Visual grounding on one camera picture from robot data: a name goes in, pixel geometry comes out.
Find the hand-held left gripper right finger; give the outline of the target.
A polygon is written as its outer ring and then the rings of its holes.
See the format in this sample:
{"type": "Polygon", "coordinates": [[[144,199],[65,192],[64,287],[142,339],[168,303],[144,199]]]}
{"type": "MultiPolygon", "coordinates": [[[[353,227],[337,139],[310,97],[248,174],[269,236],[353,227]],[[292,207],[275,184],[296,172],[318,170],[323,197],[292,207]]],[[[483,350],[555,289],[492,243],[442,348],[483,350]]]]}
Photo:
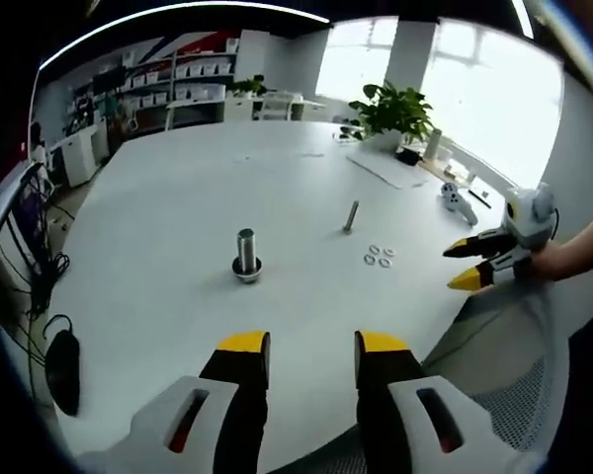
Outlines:
{"type": "Polygon", "coordinates": [[[371,473],[538,473],[542,456],[514,449],[489,413],[442,376],[429,376],[405,342],[355,334],[356,418],[371,473]]]}

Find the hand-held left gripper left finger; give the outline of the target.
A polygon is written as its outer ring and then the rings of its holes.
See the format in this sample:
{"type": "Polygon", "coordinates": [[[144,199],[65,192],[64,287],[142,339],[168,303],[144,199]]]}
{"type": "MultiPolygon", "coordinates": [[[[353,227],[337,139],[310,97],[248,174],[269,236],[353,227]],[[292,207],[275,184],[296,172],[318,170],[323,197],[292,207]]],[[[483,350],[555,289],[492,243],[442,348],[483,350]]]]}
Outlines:
{"type": "Polygon", "coordinates": [[[111,447],[81,454],[83,473],[254,473],[268,420],[271,335],[221,341],[197,376],[143,405],[111,447]]]}

